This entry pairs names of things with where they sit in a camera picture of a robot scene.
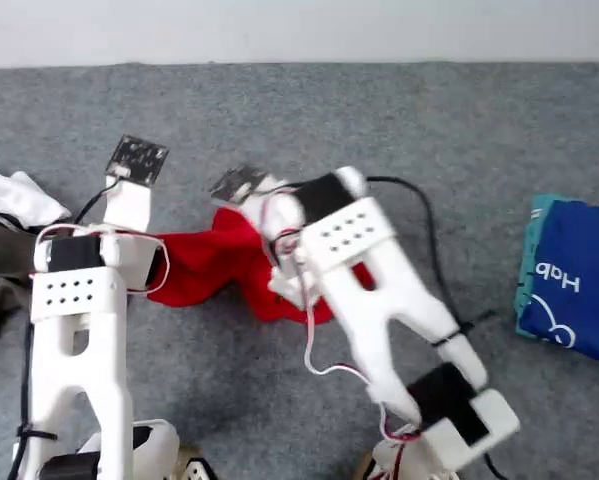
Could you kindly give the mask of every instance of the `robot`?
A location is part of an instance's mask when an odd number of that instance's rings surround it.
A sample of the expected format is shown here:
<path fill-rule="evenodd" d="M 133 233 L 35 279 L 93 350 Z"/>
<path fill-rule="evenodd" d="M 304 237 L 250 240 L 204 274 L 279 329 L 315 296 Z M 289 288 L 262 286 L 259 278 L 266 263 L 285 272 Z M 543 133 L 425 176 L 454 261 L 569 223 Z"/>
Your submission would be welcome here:
<path fill-rule="evenodd" d="M 464 330 L 427 290 L 367 185 L 353 167 L 287 184 L 242 166 L 215 185 L 213 197 L 238 210 L 269 244 L 274 265 L 269 288 L 308 313 L 323 296 L 343 328 L 358 367 L 343 369 L 366 382 L 382 412 L 385 440 L 374 449 L 377 473 L 371 478 L 390 471 L 399 480 L 434 478 L 484 455 L 519 429 L 519 419 L 487 387 L 486 369 Z M 370 289 L 353 272 L 359 264 L 374 279 Z M 423 337 L 442 360 L 407 387 L 392 363 L 392 319 Z M 341 368 L 311 366 L 311 328 L 308 315 L 306 366 L 316 374 Z M 385 431 L 385 408 L 408 422 L 396 434 Z M 394 448 L 400 444 L 405 448 Z"/>
<path fill-rule="evenodd" d="M 126 380 L 126 296 L 145 294 L 156 252 L 146 235 L 151 187 L 167 149 L 125 136 L 107 170 L 103 224 L 52 225 L 37 239 L 27 352 L 28 387 L 10 478 L 21 480 L 212 480 L 208 465 L 180 454 L 165 420 L 133 422 Z M 519 429 L 503 396 L 445 305 L 431 295 L 395 238 L 367 182 L 352 167 L 302 184 L 242 167 L 213 188 L 261 233 L 269 287 L 305 309 L 323 296 L 346 333 L 370 399 L 408 424 L 373 451 L 367 478 L 423 480 L 463 468 Z M 68 230 L 71 236 L 54 236 Z M 352 267 L 363 263 L 372 289 Z M 388 322 L 425 338 L 442 364 L 407 387 L 392 365 Z M 74 355 L 76 331 L 89 344 Z M 323 374 L 328 371 L 317 371 Z M 101 427 L 76 453 L 54 432 L 85 391 Z"/>
<path fill-rule="evenodd" d="M 214 478 L 203 459 L 180 447 L 170 423 L 133 422 L 127 385 L 127 295 L 146 293 L 155 253 L 163 248 L 142 232 L 150 220 L 151 187 L 167 154 L 163 146 L 122 137 L 108 165 L 107 187 L 96 197 L 106 194 L 104 223 L 55 224 L 37 237 L 26 336 L 31 364 L 24 370 L 12 480 Z M 53 231 L 72 235 L 46 239 Z M 88 331 L 89 342 L 75 355 L 77 331 Z M 100 431 L 77 452 L 66 453 L 54 432 L 82 391 Z"/>

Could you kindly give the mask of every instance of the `teal fabric edge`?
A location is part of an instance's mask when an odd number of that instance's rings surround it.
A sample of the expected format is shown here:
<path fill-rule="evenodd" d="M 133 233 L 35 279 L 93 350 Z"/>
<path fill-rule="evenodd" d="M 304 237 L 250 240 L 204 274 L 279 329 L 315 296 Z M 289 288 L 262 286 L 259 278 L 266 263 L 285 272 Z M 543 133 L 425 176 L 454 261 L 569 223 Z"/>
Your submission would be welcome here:
<path fill-rule="evenodd" d="M 543 225 L 555 202 L 576 201 L 573 198 L 564 197 L 556 193 L 542 193 L 532 197 L 530 221 L 526 225 L 524 233 L 523 254 L 519 267 L 517 290 L 515 292 L 514 309 L 516 313 L 515 332 L 529 338 L 537 338 L 535 335 L 521 328 L 519 322 L 521 315 L 529 303 L 532 295 L 532 281 L 535 270 L 535 252 L 541 241 Z"/>

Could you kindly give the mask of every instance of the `black cable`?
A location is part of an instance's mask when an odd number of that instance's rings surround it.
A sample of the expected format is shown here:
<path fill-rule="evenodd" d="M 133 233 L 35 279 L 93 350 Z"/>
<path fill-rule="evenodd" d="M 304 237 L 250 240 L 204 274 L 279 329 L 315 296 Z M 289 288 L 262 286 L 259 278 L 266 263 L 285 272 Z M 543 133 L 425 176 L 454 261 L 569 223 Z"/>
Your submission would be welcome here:
<path fill-rule="evenodd" d="M 17 453 L 15 454 L 15 458 L 12 461 L 12 466 L 10 467 L 10 473 L 8 473 L 8 480 L 17 480 L 19 468 L 21 468 L 21 462 L 23 460 L 24 454 L 26 453 L 26 447 L 28 446 L 28 439 L 30 437 L 43 438 L 46 440 L 57 440 L 57 435 L 54 433 L 34 430 L 30 424 L 30 364 L 32 361 L 32 341 L 34 338 L 34 331 L 34 325 L 29 321 L 26 325 L 23 346 L 23 371 L 21 372 L 20 396 L 21 425 L 19 425 L 17 428 L 19 445 L 17 446 Z"/>
<path fill-rule="evenodd" d="M 108 192 L 108 191 L 112 190 L 114 187 L 116 187 L 119 184 L 120 181 L 121 181 L 121 177 L 117 177 L 117 179 L 112 183 L 112 185 L 110 185 L 109 187 L 106 187 L 106 188 L 100 190 L 90 200 L 88 200 L 88 202 L 83 206 L 83 208 L 81 209 L 81 211 L 75 217 L 74 223 L 77 224 L 77 225 L 80 224 L 81 221 L 83 220 L 83 217 L 86 216 L 86 214 L 95 205 L 95 203 L 97 203 L 99 201 L 99 199 L 106 192 Z"/>
<path fill-rule="evenodd" d="M 490 470 L 490 473 L 492 473 L 495 476 L 495 478 L 498 478 L 499 480 L 508 480 L 508 477 L 506 477 L 501 472 L 499 472 L 499 470 L 497 470 L 495 464 L 492 462 L 492 457 L 489 453 L 484 454 L 483 460 L 486 462 L 488 470 Z"/>
<path fill-rule="evenodd" d="M 23 371 L 21 372 L 21 425 L 17 431 L 18 434 L 21 430 L 28 425 L 30 419 L 29 410 L 29 394 L 30 394 L 30 359 L 32 356 L 32 339 L 34 336 L 34 326 L 32 322 L 28 322 L 26 325 L 26 333 L 24 337 L 24 353 L 23 353 Z M 21 461 L 23 455 L 26 452 L 26 446 L 28 445 L 28 436 L 20 435 L 19 445 L 17 447 L 17 453 L 12 461 L 12 467 L 8 474 L 8 480 L 17 480 L 19 475 L 19 467 L 21 467 Z"/>
<path fill-rule="evenodd" d="M 453 317 L 457 320 L 459 327 L 462 328 L 472 328 L 472 324 L 469 322 L 463 322 L 461 317 L 459 316 L 459 310 L 450 294 L 450 288 L 448 287 L 448 283 L 446 282 L 446 278 L 443 274 L 443 269 L 441 267 L 441 260 L 439 258 L 439 245 L 437 240 L 437 224 L 435 223 L 435 216 L 432 210 L 432 203 L 430 199 L 425 194 L 421 188 L 419 188 L 414 183 L 410 183 L 399 177 L 388 177 L 388 176 L 372 176 L 367 178 L 368 182 L 378 182 L 378 183 L 394 183 L 396 185 L 401 185 L 402 187 L 407 188 L 411 192 L 415 193 L 421 203 L 423 204 L 425 213 L 426 213 L 426 229 L 428 230 L 428 249 L 430 250 L 430 261 L 432 263 L 432 270 L 435 274 L 435 280 L 437 285 L 439 286 L 439 290 L 441 290 L 441 295 L 443 296 L 443 301 L 447 305 L 448 310 Z"/>

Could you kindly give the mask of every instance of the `bracket hole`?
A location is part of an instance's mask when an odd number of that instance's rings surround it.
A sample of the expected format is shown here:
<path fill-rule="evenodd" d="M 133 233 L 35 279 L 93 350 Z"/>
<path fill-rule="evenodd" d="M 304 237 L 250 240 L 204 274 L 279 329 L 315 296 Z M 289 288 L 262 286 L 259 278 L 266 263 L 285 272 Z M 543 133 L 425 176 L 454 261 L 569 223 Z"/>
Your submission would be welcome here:
<path fill-rule="evenodd" d="M 72 337 L 72 354 L 83 353 L 90 343 L 90 330 L 77 330 Z"/>

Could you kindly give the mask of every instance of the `white plastic bracket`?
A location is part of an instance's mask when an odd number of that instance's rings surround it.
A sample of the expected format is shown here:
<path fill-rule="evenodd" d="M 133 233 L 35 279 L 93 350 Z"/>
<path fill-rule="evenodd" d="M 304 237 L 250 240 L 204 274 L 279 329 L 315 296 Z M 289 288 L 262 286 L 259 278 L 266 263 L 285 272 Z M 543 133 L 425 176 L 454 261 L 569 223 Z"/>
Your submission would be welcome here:
<path fill-rule="evenodd" d="M 388 322 L 396 319 L 429 342 L 455 334 L 458 325 L 431 295 L 404 255 L 376 200 L 364 197 L 307 226 L 301 233 L 310 271 L 341 323 L 355 361 L 370 379 L 375 402 L 416 424 L 421 414 L 394 370 Z M 352 272 L 363 262 L 375 282 L 366 290 Z M 486 370 L 462 335 L 444 350 L 475 389 L 486 384 Z"/>

